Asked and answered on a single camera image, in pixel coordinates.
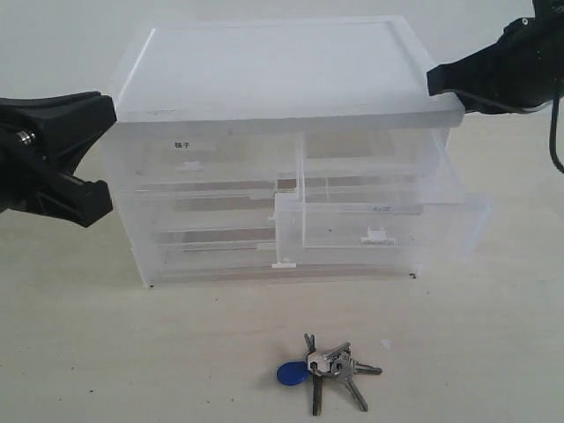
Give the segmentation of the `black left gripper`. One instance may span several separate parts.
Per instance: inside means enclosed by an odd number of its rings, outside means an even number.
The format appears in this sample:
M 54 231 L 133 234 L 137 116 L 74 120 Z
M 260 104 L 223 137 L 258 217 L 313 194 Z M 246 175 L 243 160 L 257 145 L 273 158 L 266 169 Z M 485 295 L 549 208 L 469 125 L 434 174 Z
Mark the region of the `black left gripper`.
M 113 210 L 108 185 L 49 172 L 39 180 L 22 160 L 40 158 L 74 173 L 86 153 L 116 123 L 113 99 L 100 92 L 43 99 L 1 99 L 1 212 L 8 210 L 67 220 L 89 227 Z

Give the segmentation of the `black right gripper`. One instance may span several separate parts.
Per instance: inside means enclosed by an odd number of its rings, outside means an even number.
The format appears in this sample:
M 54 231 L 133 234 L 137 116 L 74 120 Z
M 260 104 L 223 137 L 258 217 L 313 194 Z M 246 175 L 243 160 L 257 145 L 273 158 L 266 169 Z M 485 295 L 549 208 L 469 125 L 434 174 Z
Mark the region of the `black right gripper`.
M 563 2 L 535 1 L 535 16 L 499 41 L 427 72 L 431 96 L 453 93 L 465 113 L 528 115 L 563 96 Z

